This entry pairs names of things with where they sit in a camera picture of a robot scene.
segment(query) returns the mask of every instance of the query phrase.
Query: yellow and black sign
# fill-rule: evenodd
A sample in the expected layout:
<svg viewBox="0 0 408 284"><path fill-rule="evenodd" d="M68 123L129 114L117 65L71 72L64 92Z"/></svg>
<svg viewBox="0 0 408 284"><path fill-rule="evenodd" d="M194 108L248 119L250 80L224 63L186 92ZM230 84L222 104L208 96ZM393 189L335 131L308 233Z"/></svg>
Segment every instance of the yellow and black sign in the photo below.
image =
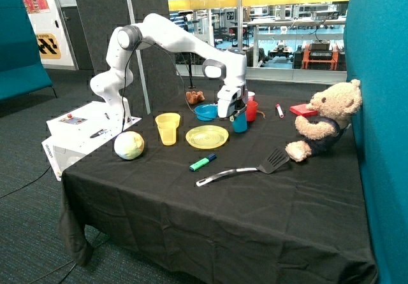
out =
<svg viewBox="0 0 408 284"><path fill-rule="evenodd" d="M36 34L41 59L60 59L61 52L53 34Z"/></svg>

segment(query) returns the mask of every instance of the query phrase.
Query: marker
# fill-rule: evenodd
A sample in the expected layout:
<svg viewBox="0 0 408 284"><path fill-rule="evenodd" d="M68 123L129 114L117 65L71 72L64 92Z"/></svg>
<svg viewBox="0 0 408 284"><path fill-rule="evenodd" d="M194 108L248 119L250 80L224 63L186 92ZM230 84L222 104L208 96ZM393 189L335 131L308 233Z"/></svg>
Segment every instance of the marker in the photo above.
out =
<svg viewBox="0 0 408 284"><path fill-rule="evenodd" d="M97 136L100 136L101 134L107 133L108 131L106 129L101 129L98 132L94 133L90 138L96 138Z"/></svg>
<svg viewBox="0 0 408 284"><path fill-rule="evenodd" d="M200 161L195 162L193 165L191 165L189 167L189 169L190 169L190 171L196 171L197 169L203 167L205 164L208 164L211 161L213 161L215 158L217 158L217 156L214 153L211 153L210 155L208 155L204 159L201 159Z"/></svg>
<svg viewBox="0 0 408 284"><path fill-rule="evenodd" d="M280 116L280 118L283 118L283 112L282 112L282 109L281 109L281 106L279 105L279 104L276 104L276 108L278 109L278 112L279 112L279 116Z"/></svg>

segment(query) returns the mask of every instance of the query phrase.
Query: white cup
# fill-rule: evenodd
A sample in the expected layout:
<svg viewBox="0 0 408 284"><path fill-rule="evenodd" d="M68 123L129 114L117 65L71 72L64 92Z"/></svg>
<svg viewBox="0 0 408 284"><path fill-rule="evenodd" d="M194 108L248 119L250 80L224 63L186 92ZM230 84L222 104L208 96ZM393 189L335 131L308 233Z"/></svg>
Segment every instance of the white cup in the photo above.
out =
<svg viewBox="0 0 408 284"><path fill-rule="evenodd" d="M252 91L248 91L248 101L254 101L255 100L255 93Z"/></svg>

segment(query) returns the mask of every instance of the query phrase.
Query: orange machine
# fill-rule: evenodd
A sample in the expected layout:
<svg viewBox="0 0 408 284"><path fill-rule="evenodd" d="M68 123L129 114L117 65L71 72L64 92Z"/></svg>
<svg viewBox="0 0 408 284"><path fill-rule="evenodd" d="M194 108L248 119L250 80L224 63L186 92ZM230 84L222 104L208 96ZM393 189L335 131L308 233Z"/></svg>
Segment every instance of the orange machine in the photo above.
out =
<svg viewBox="0 0 408 284"><path fill-rule="evenodd" d="M337 70L339 50L337 45L329 41L307 43L303 52L302 69Z"/></svg>

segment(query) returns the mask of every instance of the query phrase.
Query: glass wall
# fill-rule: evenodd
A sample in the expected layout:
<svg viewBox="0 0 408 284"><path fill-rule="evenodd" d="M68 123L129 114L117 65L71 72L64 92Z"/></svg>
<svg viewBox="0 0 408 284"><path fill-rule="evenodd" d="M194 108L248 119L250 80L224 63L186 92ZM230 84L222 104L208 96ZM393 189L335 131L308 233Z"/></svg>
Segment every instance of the glass wall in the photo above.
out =
<svg viewBox="0 0 408 284"><path fill-rule="evenodd" d="M245 51L248 78L335 83L346 79L343 33L347 3L169 0L169 8L170 18L198 38L221 50L237 47ZM186 10L191 13L180 15ZM188 61L185 56L178 59L181 65ZM192 57L193 74L201 74L201 67L195 66L202 62Z"/></svg>

